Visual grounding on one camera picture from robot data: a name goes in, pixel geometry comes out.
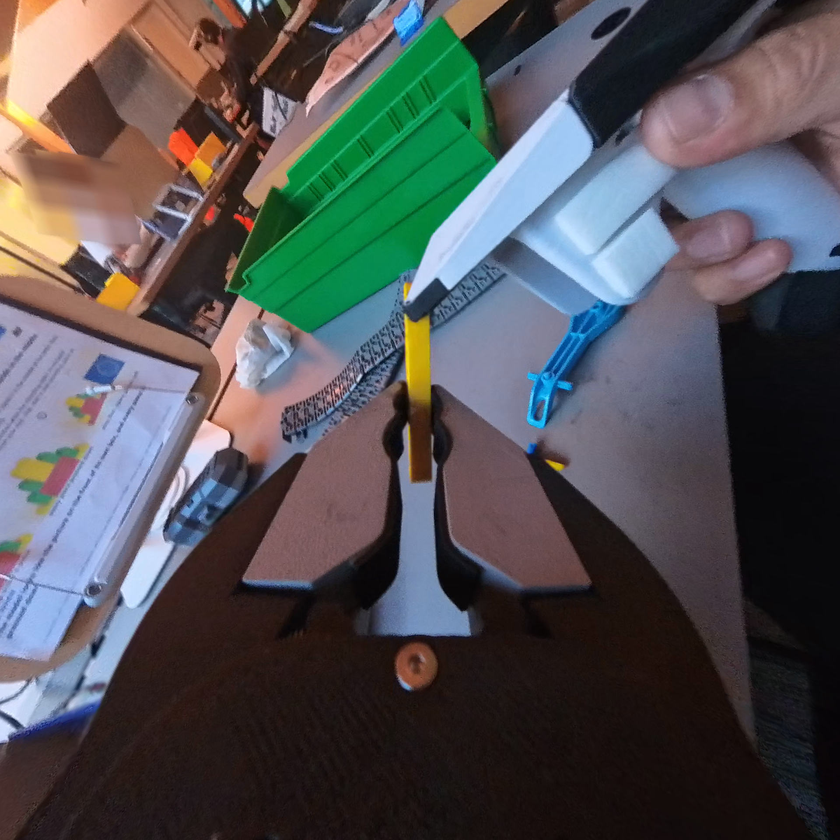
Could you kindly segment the printed instruction sheet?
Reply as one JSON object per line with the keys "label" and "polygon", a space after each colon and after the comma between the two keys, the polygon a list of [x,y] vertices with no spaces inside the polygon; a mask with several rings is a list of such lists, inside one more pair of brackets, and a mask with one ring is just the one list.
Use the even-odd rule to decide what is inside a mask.
{"label": "printed instruction sheet", "polygon": [[48,660],[198,371],[2,300],[2,656]]}

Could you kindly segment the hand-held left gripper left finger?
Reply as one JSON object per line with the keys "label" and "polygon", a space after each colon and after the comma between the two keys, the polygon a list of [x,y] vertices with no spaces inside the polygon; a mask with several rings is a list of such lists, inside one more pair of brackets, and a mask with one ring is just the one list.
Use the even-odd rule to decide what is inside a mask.
{"label": "hand-held left gripper left finger", "polygon": [[396,382],[310,449],[243,583],[375,604],[398,567],[402,454],[403,384]]}

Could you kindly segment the pink paper sheet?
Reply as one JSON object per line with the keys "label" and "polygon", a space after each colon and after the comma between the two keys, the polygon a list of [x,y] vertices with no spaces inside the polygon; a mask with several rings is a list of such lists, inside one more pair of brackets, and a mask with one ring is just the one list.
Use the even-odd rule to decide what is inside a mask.
{"label": "pink paper sheet", "polygon": [[307,115],[330,90],[353,75],[395,33],[393,20],[398,12],[397,5],[391,5],[335,47],[304,101]]}

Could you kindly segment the yellow plastic piece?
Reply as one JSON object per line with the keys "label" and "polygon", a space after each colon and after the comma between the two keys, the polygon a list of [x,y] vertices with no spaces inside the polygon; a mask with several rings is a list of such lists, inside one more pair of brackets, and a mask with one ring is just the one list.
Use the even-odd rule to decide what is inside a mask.
{"label": "yellow plastic piece", "polygon": [[414,484],[427,483],[433,478],[430,324],[429,316],[413,321],[404,315],[407,463],[408,477]]}

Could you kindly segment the yellow block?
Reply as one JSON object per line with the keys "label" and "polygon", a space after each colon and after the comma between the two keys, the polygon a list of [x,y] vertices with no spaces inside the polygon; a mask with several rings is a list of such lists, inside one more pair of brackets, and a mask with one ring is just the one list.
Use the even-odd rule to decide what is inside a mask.
{"label": "yellow block", "polygon": [[139,293],[140,286],[133,278],[122,272],[114,272],[96,296],[96,302],[112,310],[126,312]]}

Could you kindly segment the grey studded track strip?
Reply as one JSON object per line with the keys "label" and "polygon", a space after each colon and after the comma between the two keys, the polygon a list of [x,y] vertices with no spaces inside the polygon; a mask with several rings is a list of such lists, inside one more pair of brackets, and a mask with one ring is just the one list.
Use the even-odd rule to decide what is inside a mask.
{"label": "grey studded track strip", "polygon": [[323,421],[335,427],[375,399],[392,383],[403,362],[404,335],[403,320],[391,317],[328,384],[287,406],[280,420],[283,439],[290,443],[306,438],[309,429]]}
{"label": "grey studded track strip", "polygon": [[[434,331],[454,320],[485,292],[508,277],[508,270],[499,261],[488,259],[480,263],[437,304],[429,317],[430,329]],[[356,366],[360,372],[352,386],[342,393],[343,398],[337,404],[336,411],[350,415],[393,381],[395,373],[403,364],[403,321],[403,315],[397,307],[385,327],[357,351],[353,360],[357,361]]]}

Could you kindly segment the blue plastic lever tool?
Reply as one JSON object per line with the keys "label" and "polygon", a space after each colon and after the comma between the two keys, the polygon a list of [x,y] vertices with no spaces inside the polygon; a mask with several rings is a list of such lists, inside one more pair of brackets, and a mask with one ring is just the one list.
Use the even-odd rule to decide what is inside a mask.
{"label": "blue plastic lever tool", "polygon": [[529,372],[531,391],[527,422],[544,428],[552,415],[558,394],[574,389],[571,376],[588,349],[623,317],[626,308],[597,301],[570,318],[569,326],[539,372]]}

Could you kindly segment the green plastic bin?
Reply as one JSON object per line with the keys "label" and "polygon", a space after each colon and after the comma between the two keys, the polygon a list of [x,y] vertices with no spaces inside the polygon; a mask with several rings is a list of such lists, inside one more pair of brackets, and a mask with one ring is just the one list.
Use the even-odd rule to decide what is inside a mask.
{"label": "green plastic bin", "polygon": [[479,66],[439,17],[269,190],[227,291],[320,328],[419,265],[495,150]]}

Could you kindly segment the crumpled white tissue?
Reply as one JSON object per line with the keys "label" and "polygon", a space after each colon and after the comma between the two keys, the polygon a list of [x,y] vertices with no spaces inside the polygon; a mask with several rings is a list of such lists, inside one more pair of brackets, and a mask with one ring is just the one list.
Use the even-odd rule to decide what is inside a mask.
{"label": "crumpled white tissue", "polygon": [[252,319],[235,345],[235,379],[255,390],[286,363],[294,351],[292,333],[282,324]]}

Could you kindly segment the clear acrylic stand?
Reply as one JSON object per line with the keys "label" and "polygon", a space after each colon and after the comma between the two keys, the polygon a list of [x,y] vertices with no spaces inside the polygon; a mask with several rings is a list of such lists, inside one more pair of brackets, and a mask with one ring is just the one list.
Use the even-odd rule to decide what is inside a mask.
{"label": "clear acrylic stand", "polygon": [[141,219],[142,226],[165,242],[175,242],[192,222],[203,192],[192,185],[168,183],[152,202],[151,215]]}

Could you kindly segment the person's right hand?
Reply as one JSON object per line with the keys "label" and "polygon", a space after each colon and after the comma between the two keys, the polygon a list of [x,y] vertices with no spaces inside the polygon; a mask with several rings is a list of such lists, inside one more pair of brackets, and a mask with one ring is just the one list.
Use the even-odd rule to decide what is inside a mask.
{"label": "person's right hand", "polygon": [[[677,169],[792,140],[838,187],[838,7],[801,9],[738,53],[683,76],[648,103],[640,130],[648,152]],[[678,224],[673,233],[679,252],[666,269],[688,276],[714,305],[740,303],[791,263],[788,245],[756,240],[735,211]]]}

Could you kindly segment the instruction sheet stand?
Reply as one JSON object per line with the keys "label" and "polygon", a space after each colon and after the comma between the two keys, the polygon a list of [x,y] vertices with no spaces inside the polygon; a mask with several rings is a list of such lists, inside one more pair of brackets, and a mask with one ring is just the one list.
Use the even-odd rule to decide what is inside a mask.
{"label": "instruction sheet stand", "polygon": [[187,393],[166,428],[163,442],[152,448],[151,461],[140,472],[139,486],[126,502],[120,503],[114,525],[98,541],[80,588],[84,606],[98,607],[120,588],[193,444],[206,407],[204,395],[198,391]]}

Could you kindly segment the brown cardboard box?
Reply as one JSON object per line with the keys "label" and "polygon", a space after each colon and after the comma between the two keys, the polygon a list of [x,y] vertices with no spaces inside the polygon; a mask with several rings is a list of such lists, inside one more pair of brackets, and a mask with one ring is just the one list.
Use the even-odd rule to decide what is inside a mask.
{"label": "brown cardboard box", "polygon": [[180,174],[176,165],[167,160],[140,129],[129,123],[99,160],[115,168],[136,216],[142,220],[154,214],[154,200],[163,187],[174,183]]}

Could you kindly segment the grey desk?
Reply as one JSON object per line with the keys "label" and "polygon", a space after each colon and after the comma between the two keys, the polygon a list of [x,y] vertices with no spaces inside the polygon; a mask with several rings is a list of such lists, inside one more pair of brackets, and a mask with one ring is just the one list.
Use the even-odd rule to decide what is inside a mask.
{"label": "grey desk", "polygon": [[[502,148],[521,136],[571,79],[571,56],[612,12],[641,2],[595,2],[488,79]],[[308,440],[286,443],[280,413],[339,372],[386,320],[396,283],[312,336],[257,392],[233,380],[233,342],[254,304],[239,302],[213,354],[224,388],[211,420],[233,435],[264,480]],[[572,393],[539,432],[526,422],[525,375],[560,340],[568,319],[523,286],[501,280],[433,333],[433,378],[519,446],[539,440],[568,459],[568,481],[601,509],[661,573],[707,644],[731,704],[753,736],[749,653],[734,526],[718,316],[682,275],[666,275],[599,339]],[[467,635],[468,619],[440,591],[431,552],[433,488],[408,483],[395,582],[373,607],[373,634]]]}

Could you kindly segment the grey faceted toy block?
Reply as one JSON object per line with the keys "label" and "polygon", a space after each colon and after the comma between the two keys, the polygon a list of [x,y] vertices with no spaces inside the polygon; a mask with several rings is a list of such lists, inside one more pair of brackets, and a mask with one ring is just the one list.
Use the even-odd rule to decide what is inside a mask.
{"label": "grey faceted toy block", "polygon": [[249,460],[236,448],[220,449],[174,504],[163,526],[167,543],[194,547],[243,494]]}

